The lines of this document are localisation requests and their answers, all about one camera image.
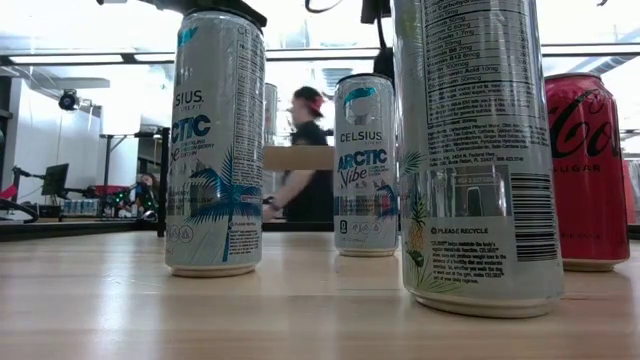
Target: black t-shirt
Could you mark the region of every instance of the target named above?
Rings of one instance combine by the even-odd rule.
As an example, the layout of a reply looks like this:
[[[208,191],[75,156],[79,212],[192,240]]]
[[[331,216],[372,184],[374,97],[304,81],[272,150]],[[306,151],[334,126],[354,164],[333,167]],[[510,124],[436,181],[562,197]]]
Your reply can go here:
[[[304,145],[328,146],[325,132],[313,121],[300,125],[292,134],[291,142]],[[329,170],[317,170],[311,181],[284,207],[290,222],[333,221],[333,174]]]

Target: barcode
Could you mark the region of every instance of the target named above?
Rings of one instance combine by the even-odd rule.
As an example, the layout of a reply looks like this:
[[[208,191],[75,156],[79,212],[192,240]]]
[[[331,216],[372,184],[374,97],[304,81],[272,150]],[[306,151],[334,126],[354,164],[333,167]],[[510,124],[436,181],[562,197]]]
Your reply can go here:
[[[519,262],[558,258],[551,177],[511,174],[513,222]]]

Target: nutrition facts label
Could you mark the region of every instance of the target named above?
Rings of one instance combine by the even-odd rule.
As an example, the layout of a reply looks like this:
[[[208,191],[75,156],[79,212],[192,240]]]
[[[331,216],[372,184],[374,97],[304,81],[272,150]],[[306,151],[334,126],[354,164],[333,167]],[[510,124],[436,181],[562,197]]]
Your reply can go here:
[[[264,45],[260,35],[242,37],[237,42],[236,119],[233,182],[262,186],[262,118],[264,83]]]
[[[536,122],[540,104],[536,65],[530,63],[528,1],[425,0],[424,5],[428,128],[478,123],[485,116]],[[526,137],[530,131],[522,133]],[[522,133],[512,140],[528,143]],[[441,148],[437,141],[433,145]]]

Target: can lid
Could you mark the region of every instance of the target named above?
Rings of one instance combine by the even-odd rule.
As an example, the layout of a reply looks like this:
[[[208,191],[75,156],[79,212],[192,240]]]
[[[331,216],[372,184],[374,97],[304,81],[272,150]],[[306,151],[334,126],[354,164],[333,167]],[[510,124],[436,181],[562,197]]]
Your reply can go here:
[[[187,12],[184,17],[186,18],[189,15],[193,15],[199,12],[205,11],[220,11],[226,12],[238,17],[241,17],[258,28],[260,32],[262,32],[262,28],[267,26],[267,18],[259,12],[253,10],[249,5],[245,4],[242,1],[238,1],[237,3],[229,4],[225,2],[224,6],[203,6],[196,7]]]
[[[589,76],[589,77],[594,77],[596,79],[602,80],[600,75],[594,74],[594,73],[590,73],[590,72],[571,72],[571,73],[564,73],[564,74],[555,74],[555,75],[545,76],[544,79],[545,80],[553,80],[553,79],[561,79],[561,78],[566,78],[566,77],[578,77],[578,76]]]
[[[357,77],[365,77],[365,76],[373,76],[373,77],[377,77],[377,78],[384,79],[384,80],[387,80],[387,81],[391,82],[390,78],[388,78],[387,76],[381,75],[381,74],[377,74],[377,73],[360,73],[360,74],[347,75],[347,76],[343,77],[342,79],[338,80],[336,85],[340,84],[341,82],[343,82],[345,80],[349,80],[349,79],[353,79],[353,78],[357,78]]]

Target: wooden table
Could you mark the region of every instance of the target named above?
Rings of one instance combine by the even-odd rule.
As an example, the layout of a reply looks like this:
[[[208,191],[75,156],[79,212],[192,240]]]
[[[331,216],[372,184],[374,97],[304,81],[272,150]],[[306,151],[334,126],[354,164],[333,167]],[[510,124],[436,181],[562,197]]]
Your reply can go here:
[[[169,276],[153,233],[0,243],[0,359],[640,359],[640,245],[568,273],[556,312],[427,309],[399,257],[343,258],[332,235],[265,233],[256,273]]]

